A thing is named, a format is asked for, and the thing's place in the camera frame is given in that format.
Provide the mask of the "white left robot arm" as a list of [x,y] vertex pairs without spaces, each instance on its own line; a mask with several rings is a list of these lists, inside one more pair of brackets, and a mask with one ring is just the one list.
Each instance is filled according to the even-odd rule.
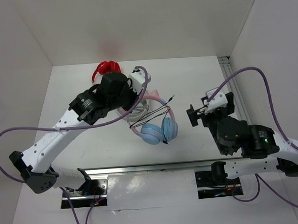
[[123,107],[129,110],[138,99],[133,77],[110,72],[99,84],[78,94],[69,104],[53,131],[46,133],[33,147],[14,151],[10,160],[21,173],[23,181],[36,194],[50,188],[63,187],[75,190],[80,195],[91,191],[91,181],[83,169],[64,170],[52,163],[60,153],[83,131],[108,112]]

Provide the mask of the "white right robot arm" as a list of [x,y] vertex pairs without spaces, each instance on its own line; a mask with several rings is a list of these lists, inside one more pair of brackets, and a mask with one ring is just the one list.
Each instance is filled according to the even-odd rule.
[[234,112],[233,93],[216,95],[220,103],[212,108],[203,97],[203,107],[195,110],[192,106],[187,115],[192,126],[201,120],[208,128],[221,155],[241,152],[243,161],[217,161],[211,164],[210,178],[214,184],[223,185],[241,176],[265,172],[284,173],[298,177],[298,140],[285,141],[278,132],[261,125],[249,125],[230,115]]

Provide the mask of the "blue and pink headphones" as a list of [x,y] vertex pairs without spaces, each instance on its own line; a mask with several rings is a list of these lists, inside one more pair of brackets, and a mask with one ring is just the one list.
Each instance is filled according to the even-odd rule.
[[175,120],[174,112],[168,105],[172,98],[173,97],[169,98],[168,102],[166,102],[159,96],[157,90],[153,90],[151,93],[145,94],[143,97],[144,100],[154,100],[161,104],[162,109],[166,108],[166,111],[164,112],[165,116],[162,119],[161,126],[157,126],[152,123],[145,123],[142,125],[140,130],[136,129],[136,123],[138,121],[132,124],[129,120],[127,120],[132,132],[149,145],[158,145],[160,143],[168,144],[170,141],[175,139],[178,135],[178,124]]

